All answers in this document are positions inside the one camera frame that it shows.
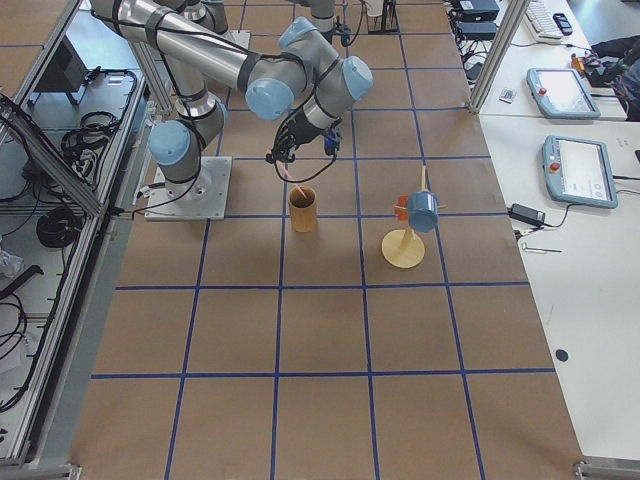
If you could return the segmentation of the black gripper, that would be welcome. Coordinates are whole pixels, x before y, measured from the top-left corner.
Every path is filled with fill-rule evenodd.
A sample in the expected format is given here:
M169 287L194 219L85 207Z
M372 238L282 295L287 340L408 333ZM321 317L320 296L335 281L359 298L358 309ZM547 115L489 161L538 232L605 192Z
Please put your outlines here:
M277 161L292 163L295 152L301 145L308 144L321 134L321 129L313 125L302 109L294 110L279 126L272 148L265 160L270 164Z

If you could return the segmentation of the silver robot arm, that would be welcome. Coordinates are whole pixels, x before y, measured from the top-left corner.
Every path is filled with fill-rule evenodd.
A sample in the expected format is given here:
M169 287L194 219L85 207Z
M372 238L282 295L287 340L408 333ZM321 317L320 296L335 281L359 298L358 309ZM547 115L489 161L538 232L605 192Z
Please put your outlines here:
M212 182L202 153L223 130L226 111L207 79L241 92L257 117L281 122L265 155L272 165L294 161L318 137L335 156L342 115L373 86L368 65L341 57L305 17L281 35L279 54L265 55L219 35L206 13L190 1L92 4L93 16L117 35L158 52L172 80L178 117L153 128L149 149L176 204L200 200Z
M335 2L330 0L294 1L309 9L311 23L331 41L335 32ZM201 23L218 35L226 35L229 25L223 1L169 1L167 6L182 13L188 20Z

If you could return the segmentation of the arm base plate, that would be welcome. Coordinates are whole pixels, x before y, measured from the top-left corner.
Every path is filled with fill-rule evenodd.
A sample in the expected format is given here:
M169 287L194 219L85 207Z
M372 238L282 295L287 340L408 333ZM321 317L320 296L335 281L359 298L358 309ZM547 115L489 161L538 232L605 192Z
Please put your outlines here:
M190 183L180 187L170 183L169 189L161 187L150 192L145 218L149 221L223 220L232 164L233 158L229 156L204 156L195 186L179 200L174 201Z
M227 30L222 37L244 49L249 49L250 32L248 30Z

